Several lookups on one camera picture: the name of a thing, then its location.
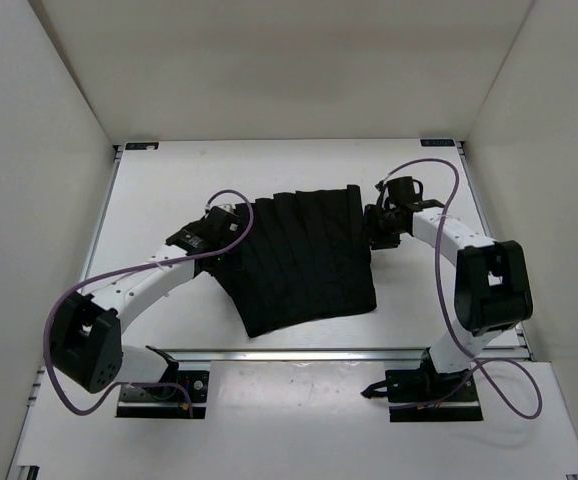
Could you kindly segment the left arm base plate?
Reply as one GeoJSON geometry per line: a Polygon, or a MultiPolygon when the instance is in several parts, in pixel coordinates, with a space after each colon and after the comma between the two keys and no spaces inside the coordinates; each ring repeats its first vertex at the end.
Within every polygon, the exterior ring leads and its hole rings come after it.
{"type": "Polygon", "coordinates": [[[177,387],[122,387],[116,406],[117,418],[201,420],[206,416],[210,364],[182,362],[175,382],[177,387]]]}

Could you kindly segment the black pleated skirt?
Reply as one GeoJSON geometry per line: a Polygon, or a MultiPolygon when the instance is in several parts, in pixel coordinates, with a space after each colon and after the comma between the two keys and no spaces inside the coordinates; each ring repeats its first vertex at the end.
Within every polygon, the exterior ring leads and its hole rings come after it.
{"type": "Polygon", "coordinates": [[[247,237],[207,265],[249,337],[376,309],[359,186],[276,193],[250,210],[247,237]]]}

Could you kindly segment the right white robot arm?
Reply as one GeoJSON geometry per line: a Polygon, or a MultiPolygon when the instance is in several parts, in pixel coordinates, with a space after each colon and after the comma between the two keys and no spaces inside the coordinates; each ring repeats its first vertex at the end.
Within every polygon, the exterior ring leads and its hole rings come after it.
{"type": "Polygon", "coordinates": [[[417,376],[421,395],[440,400],[453,388],[451,374],[467,370],[492,340],[532,316],[524,252],[515,241],[499,242],[449,216],[445,204],[423,198],[422,183],[410,176],[376,189],[376,202],[364,211],[370,248],[396,248],[407,234],[433,248],[435,269],[442,260],[455,268],[454,316],[428,350],[431,366],[417,376]]]}

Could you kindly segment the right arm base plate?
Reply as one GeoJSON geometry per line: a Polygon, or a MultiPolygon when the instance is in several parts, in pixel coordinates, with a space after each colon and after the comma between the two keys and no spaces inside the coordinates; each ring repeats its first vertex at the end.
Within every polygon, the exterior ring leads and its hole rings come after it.
{"type": "Polygon", "coordinates": [[[386,370],[385,379],[370,384],[361,395],[386,398],[391,423],[483,421],[475,382],[465,374],[430,374],[422,368],[386,370]]]}

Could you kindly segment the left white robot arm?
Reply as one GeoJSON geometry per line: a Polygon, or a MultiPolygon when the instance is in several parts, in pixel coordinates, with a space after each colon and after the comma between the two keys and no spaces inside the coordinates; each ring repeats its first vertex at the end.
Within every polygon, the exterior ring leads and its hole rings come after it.
{"type": "Polygon", "coordinates": [[[75,286],[53,307],[43,338],[52,380],[64,374],[91,394],[111,385],[145,386],[157,398],[177,389],[175,361],[155,347],[126,346],[133,321],[172,290],[193,280],[202,266],[241,243],[253,225],[248,205],[241,213],[221,206],[206,211],[169,237],[145,263],[92,278],[95,289],[75,286]]]}

